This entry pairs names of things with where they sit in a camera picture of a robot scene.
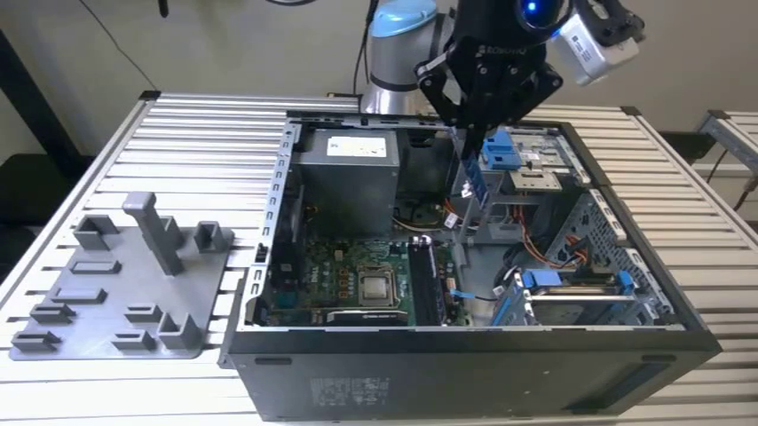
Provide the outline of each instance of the open computer tower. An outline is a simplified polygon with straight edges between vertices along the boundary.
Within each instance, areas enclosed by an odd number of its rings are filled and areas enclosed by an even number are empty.
[[[619,414],[720,351],[572,127],[456,144],[288,113],[219,360],[264,420]]]

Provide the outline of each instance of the metal extrusion rail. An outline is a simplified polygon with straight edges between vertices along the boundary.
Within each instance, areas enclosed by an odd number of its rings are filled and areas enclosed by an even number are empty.
[[[752,174],[758,174],[758,113],[711,110],[699,132],[708,133]]]
[[[0,286],[0,420],[57,426],[260,423],[236,371],[221,370],[216,358],[231,293],[252,260],[284,112],[355,108],[352,99],[327,98],[162,94],[138,102]],[[611,107],[545,106],[529,118],[572,123],[724,352],[618,418],[508,424],[756,424],[758,237],[640,116]],[[203,354],[176,361],[12,361],[10,337],[77,244],[70,227],[85,212],[129,224],[120,212],[129,191],[158,193],[156,207],[179,225],[203,219],[235,229]]]

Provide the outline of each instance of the gray 3d printed holder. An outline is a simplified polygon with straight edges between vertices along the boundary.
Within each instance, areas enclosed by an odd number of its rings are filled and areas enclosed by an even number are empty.
[[[137,227],[81,218],[80,247],[12,340],[12,359],[200,354],[235,235],[216,222],[180,228],[158,217],[153,193],[129,193],[122,210]]]

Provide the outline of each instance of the green circuit board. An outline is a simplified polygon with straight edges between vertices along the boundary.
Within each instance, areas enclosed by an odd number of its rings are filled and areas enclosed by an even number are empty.
[[[436,251],[440,278],[452,277],[447,247]],[[268,315],[271,326],[317,327],[335,310],[392,310],[407,312],[413,326],[413,295],[407,262],[407,244],[396,241],[308,241],[304,249],[301,283],[275,290]],[[387,277],[392,288],[381,303],[361,299],[361,277]]]

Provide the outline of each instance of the expansion slot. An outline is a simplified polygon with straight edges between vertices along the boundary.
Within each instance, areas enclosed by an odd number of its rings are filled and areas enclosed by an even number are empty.
[[[436,274],[433,242],[428,236],[413,237],[407,246],[407,260],[413,290],[417,326],[439,326],[447,317],[440,278]]]

